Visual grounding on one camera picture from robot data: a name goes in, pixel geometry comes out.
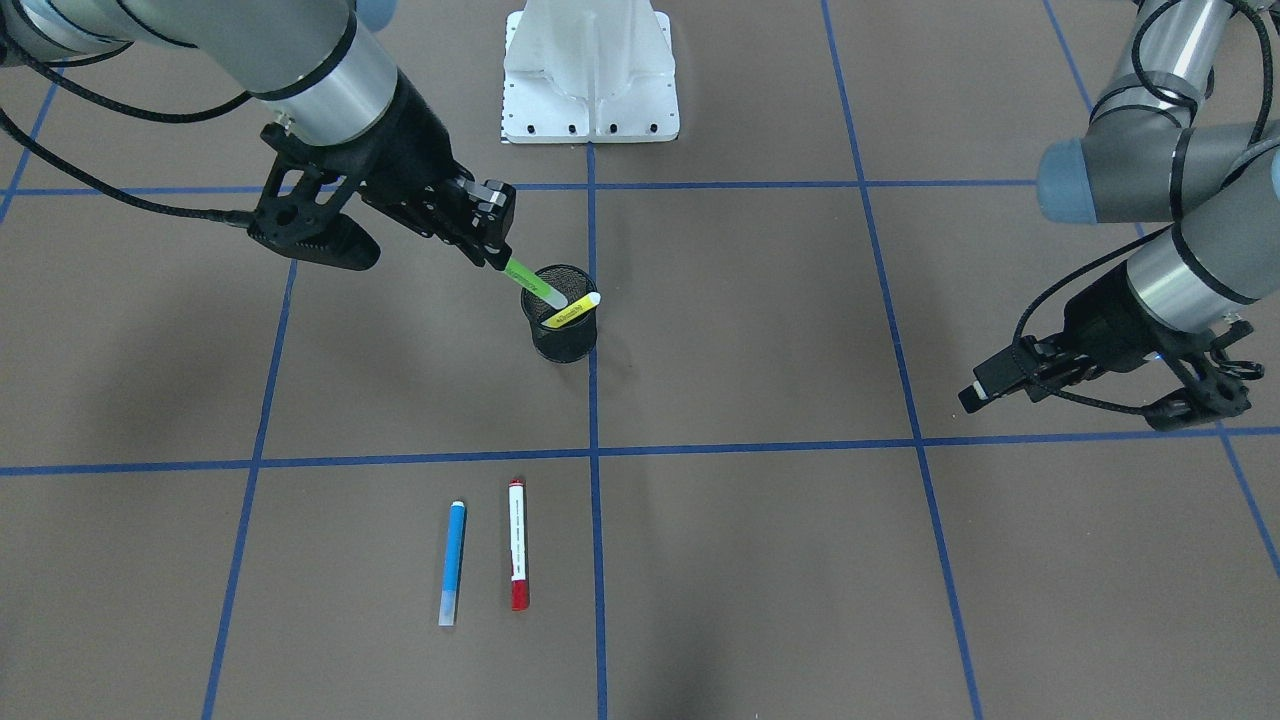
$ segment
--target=blue tape line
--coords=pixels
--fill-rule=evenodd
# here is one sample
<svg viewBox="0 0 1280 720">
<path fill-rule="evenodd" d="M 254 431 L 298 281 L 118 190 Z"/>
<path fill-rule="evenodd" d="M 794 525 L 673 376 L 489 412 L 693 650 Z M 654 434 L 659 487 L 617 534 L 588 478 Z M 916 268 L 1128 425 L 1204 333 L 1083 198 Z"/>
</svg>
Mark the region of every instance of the blue tape line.
<svg viewBox="0 0 1280 720">
<path fill-rule="evenodd" d="M 842 188 L 842 187 L 1034 187 L 1034 179 L 1023 178 L 940 178 L 940 179 L 883 179 L 883 181 L 708 181 L 708 182 L 613 182 L 595 183 L 596 191 L 617 190 L 788 190 L 788 188 Z M 588 183 L 517 183 L 521 192 L 581 192 L 593 190 Z M 191 186 L 191 187 L 122 187 L 131 195 L 257 195 L 261 187 L 250 184 Z M 83 196 L 101 195 L 91 187 L 13 187 L 5 195 L 22 196 Z"/>
<path fill-rule="evenodd" d="M 902 383 L 902 395 L 906 402 L 908 420 L 911 424 L 911 437 L 915 441 L 916 461 L 920 466 L 920 479 L 924 483 L 924 496 L 929 505 L 929 520 L 933 525 L 933 539 L 938 550 L 938 562 L 942 566 L 942 579 L 947 589 L 947 602 L 951 607 L 951 621 L 955 628 L 956 646 L 960 651 L 960 662 L 964 667 L 965 684 L 969 689 L 969 705 L 973 710 L 974 720 L 982 720 L 982 700 L 978 694 L 978 682 L 973 671 L 973 661 L 969 655 L 969 641 L 964 629 L 964 616 L 960 612 L 960 598 L 956 593 L 955 578 L 951 571 L 951 559 L 947 552 L 946 536 L 942 530 L 942 516 L 938 511 L 937 497 L 933 492 L 933 478 L 929 471 L 929 460 L 925 455 L 920 433 L 920 421 L 915 411 L 915 397 L 911 393 L 911 379 L 908 375 L 906 356 L 902 352 L 902 340 L 897 328 L 897 318 L 893 311 L 893 296 L 890 292 L 888 273 L 884 269 L 884 258 L 881 252 L 879 233 L 876 228 L 876 217 L 872 213 L 870 193 L 865 181 L 867 174 L 863 168 L 861 151 L 858 147 L 858 132 L 854 127 L 854 113 L 849 105 L 849 90 L 845 83 L 845 73 L 840 63 L 840 50 L 836 45 L 836 32 L 831 20 L 831 6 L 827 0 L 822 0 L 823 22 L 827 26 L 827 45 L 831 49 L 831 64 L 836 73 L 836 85 L 840 88 L 840 105 L 845 113 L 845 128 L 849 131 L 849 149 L 854 155 L 854 169 L 858 181 L 861 183 L 863 211 L 867 214 L 867 231 L 872 243 L 872 252 L 876 258 L 876 274 L 879 278 L 881 293 L 884 300 L 884 314 L 888 319 L 890 334 L 893 340 L 893 356 L 897 361 L 899 378 Z"/>
<path fill-rule="evenodd" d="M 1272 437 L 1280 436 L 1280 427 L 1226 428 L 1228 437 Z M 1184 439 L 1217 437 L 1217 430 L 1184 429 L 1171 433 L 1156 430 L 1133 430 L 1114 433 L 1057 433 L 1028 436 L 968 436 L 922 438 L 925 447 L 956 446 L 1001 446 L 1068 442 L 1135 442 L 1152 439 Z M 822 452 L 842 450 L 886 450 L 915 447 L 913 438 L 852 439 L 852 441 L 810 441 L 810 442 L 762 442 L 726 445 L 654 445 L 599 447 L 594 452 L 600 457 L 627 457 L 637 455 L 727 455 L 741 452 Z M 348 465 L 426 465 L 435 462 L 493 462 L 509 460 L 556 460 L 590 457 L 591 448 L 557 450 L 511 450 L 493 452 L 438 452 L 415 455 L 353 455 L 342 457 L 276 457 L 262 459 L 259 468 L 333 468 Z M 111 473 L 174 473 L 189 470 L 246 470 L 252 460 L 195 460 L 179 462 L 120 462 L 105 465 L 19 465 L 0 466 L 0 478 L 38 477 L 38 475 L 92 475 Z"/>
<path fill-rule="evenodd" d="M 340 457 L 264 459 L 262 468 L 340 468 L 348 465 L 428 465 L 435 462 L 493 462 L 503 460 L 548 460 L 588 457 L 586 448 L 499 450 L 486 452 L 424 452 L 413 455 L 351 455 Z"/>
<path fill-rule="evenodd" d="M 1084 88 L 1084 78 L 1080 77 L 1080 68 L 1075 64 L 1075 56 L 1071 55 L 1071 47 L 1066 44 L 1066 35 L 1062 32 L 1062 26 L 1057 22 L 1057 13 L 1053 12 L 1053 4 L 1050 0 L 1041 0 L 1044 4 L 1044 12 L 1048 14 L 1048 22 L 1053 26 L 1053 32 L 1057 35 L 1057 44 L 1062 46 L 1062 55 L 1066 56 L 1066 64 L 1071 68 L 1071 77 L 1075 78 L 1075 88 L 1080 91 L 1080 100 L 1084 100 L 1084 109 L 1087 111 L 1093 111 L 1093 99 L 1089 97 L 1089 91 Z"/>
<path fill-rule="evenodd" d="M 596 277 L 595 145 L 586 143 L 586 256 L 588 274 Z M 599 350 L 588 360 L 588 434 L 591 457 L 591 556 L 595 575 L 595 700 L 598 720 L 609 716 L 609 665 L 604 615 L 604 524 L 600 511 L 600 384 Z"/>
<path fill-rule="evenodd" d="M 58 86 L 49 83 L 49 92 L 45 94 L 45 101 L 40 105 L 40 113 L 36 114 L 36 123 L 31 126 L 31 137 L 40 137 L 40 128 L 45 127 L 45 118 L 49 117 L 49 109 L 54 105 L 54 95 L 58 94 Z M 18 167 L 13 170 L 13 177 L 9 178 L 9 190 L 5 192 L 4 200 L 0 200 L 0 223 L 9 217 L 9 208 L 13 205 L 13 199 L 18 195 L 18 186 L 22 184 L 22 176 L 27 172 L 27 163 L 31 161 L 31 150 L 26 147 L 22 149 L 22 156 L 18 158 Z"/>
<path fill-rule="evenodd" d="M 1253 524 L 1262 538 L 1262 547 L 1266 548 L 1267 557 L 1271 559 L 1271 569 L 1275 570 L 1276 578 L 1280 579 L 1280 553 L 1276 552 L 1276 543 L 1271 539 L 1271 530 L 1267 529 L 1267 523 L 1262 518 L 1262 510 L 1258 509 L 1258 501 L 1253 497 L 1253 488 L 1249 487 L 1249 480 L 1244 475 L 1240 459 L 1235 455 L 1235 446 L 1231 445 L 1231 438 L 1222 427 L 1222 423 L 1219 423 L 1219 430 L 1222 439 L 1222 450 L 1226 451 L 1226 459 L 1231 462 L 1231 471 L 1235 473 L 1235 482 L 1240 486 L 1240 492 L 1244 493 L 1244 502 L 1249 506 L 1249 515 L 1253 516 Z"/>
<path fill-rule="evenodd" d="M 1280 436 L 1280 428 L 1226 428 L 1229 437 Z"/>
<path fill-rule="evenodd" d="M 250 465 L 250 460 L 114 462 L 105 465 L 28 465 L 0 468 L 0 478 L 22 478 L 35 475 L 109 475 L 115 473 L 180 473 L 188 470 L 247 470 Z"/>
<path fill-rule="evenodd" d="M 1034 179 L 929 179 L 929 181 L 867 181 L 867 187 L 1036 187 Z"/>
<path fill-rule="evenodd" d="M 1185 429 L 1174 432 L 1157 430 L 1132 430 L 1115 433 L 1053 433 L 1030 436 L 974 436 L 974 437 L 940 437 L 924 438 L 922 442 L 927 447 L 956 447 L 956 446 L 982 446 L 982 445 L 1034 445 L 1053 442 L 1112 442 L 1112 441 L 1142 441 L 1142 439 L 1179 439 L 1217 437 L 1216 430 Z"/>
<path fill-rule="evenodd" d="M 915 447 L 906 439 L 856 439 L 818 442 L 759 442 L 730 445 L 654 445 L 637 447 L 602 447 L 602 457 L 628 457 L 636 455 L 728 455 L 736 452 L 820 452 L 829 450 L 884 450 Z"/>
<path fill-rule="evenodd" d="M 705 181 L 603 182 L 599 190 L 786 190 L 792 187 L 858 187 L 858 181 Z"/>
<path fill-rule="evenodd" d="M 257 437 L 253 439 L 253 459 L 250 462 L 248 479 L 244 483 L 244 500 L 241 503 L 239 525 L 236 528 L 236 547 L 232 551 L 232 566 L 227 574 L 227 593 L 223 596 L 223 612 L 218 619 L 218 639 L 214 642 L 214 659 L 209 669 L 209 685 L 205 688 L 205 707 L 201 720 L 211 720 L 214 703 L 218 700 L 218 680 L 223 673 L 223 657 L 227 653 L 227 635 L 232 626 L 232 610 L 236 606 L 236 589 L 239 585 L 241 564 L 244 560 L 244 542 L 248 538 L 248 523 L 253 514 L 253 496 L 257 492 L 257 474 L 262 464 L 262 448 L 266 446 L 266 428 L 271 420 L 271 404 L 275 400 L 275 379 L 280 372 L 280 356 L 284 354 L 284 334 L 289 327 L 289 310 L 293 304 L 293 282 L 298 277 L 298 261 L 289 263 L 289 277 L 284 283 L 284 300 L 280 302 L 280 319 L 275 328 L 275 346 L 271 350 L 271 365 L 266 373 L 266 388 L 262 391 L 262 413 L 257 424 Z"/>
<path fill-rule="evenodd" d="M 608 641 L 604 612 L 604 519 L 600 511 L 600 457 L 591 455 L 591 555 L 595 570 L 595 698 L 598 720 L 609 717 Z"/>
</svg>

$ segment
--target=blue marker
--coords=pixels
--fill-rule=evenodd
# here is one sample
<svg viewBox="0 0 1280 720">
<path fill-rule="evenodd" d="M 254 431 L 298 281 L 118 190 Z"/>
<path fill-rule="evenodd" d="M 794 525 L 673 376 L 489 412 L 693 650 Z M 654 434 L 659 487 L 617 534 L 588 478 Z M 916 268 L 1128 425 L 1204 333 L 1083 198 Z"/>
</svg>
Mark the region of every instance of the blue marker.
<svg viewBox="0 0 1280 720">
<path fill-rule="evenodd" d="M 444 551 L 444 580 L 440 583 L 440 626 L 452 628 L 458 603 L 458 577 L 462 574 L 462 530 L 467 524 L 467 506 L 461 500 L 449 507 L 449 539 Z"/>
</svg>

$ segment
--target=yellow highlighter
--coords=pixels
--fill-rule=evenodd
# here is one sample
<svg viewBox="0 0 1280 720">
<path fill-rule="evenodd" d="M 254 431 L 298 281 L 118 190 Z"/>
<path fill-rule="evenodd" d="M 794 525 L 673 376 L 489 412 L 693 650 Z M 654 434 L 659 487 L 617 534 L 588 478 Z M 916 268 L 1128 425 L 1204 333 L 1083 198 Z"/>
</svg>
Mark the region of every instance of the yellow highlighter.
<svg viewBox="0 0 1280 720">
<path fill-rule="evenodd" d="M 600 293 L 589 292 L 584 295 L 581 299 L 579 299 L 576 302 L 571 302 L 568 307 L 543 320 L 543 325 L 552 328 L 553 331 L 563 328 L 564 325 L 585 315 L 588 311 L 595 309 L 595 306 L 599 304 L 600 304 Z"/>
</svg>

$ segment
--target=black mesh pen holder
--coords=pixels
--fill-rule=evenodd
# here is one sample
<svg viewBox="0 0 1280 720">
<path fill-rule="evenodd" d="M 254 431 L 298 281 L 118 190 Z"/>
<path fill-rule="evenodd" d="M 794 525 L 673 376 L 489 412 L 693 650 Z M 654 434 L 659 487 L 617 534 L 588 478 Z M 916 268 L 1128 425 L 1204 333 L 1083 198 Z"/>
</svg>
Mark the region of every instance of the black mesh pen holder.
<svg viewBox="0 0 1280 720">
<path fill-rule="evenodd" d="M 573 265 L 549 265 L 538 270 L 538 277 L 547 284 L 561 291 L 572 304 L 589 292 L 595 292 L 595 283 L 586 273 Z M 527 290 L 520 291 L 520 309 L 529 319 L 529 329 L 534 336 L 534 348 L 552 363 L 576 363 L 590 355 L 595 347 L 595 309 L 588 310 L 562 328 L 548 328 L 544 320 L 559 310 L 543 302 Z"/>
</svg>

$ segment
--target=red marker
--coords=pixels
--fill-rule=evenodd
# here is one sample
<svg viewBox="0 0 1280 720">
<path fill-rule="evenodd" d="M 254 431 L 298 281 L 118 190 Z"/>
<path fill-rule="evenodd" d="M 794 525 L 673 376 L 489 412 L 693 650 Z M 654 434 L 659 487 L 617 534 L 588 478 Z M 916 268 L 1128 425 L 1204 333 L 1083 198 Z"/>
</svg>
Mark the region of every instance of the red marker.
<svg viewBox="0 0 1280 720">
<path fill-rule="evenodd" d="M 529 609 L 529 574 L 525 566 L 525 482 L 520 478 L 507 486 L 511 509 L 511 609 Z"/>
</svg>

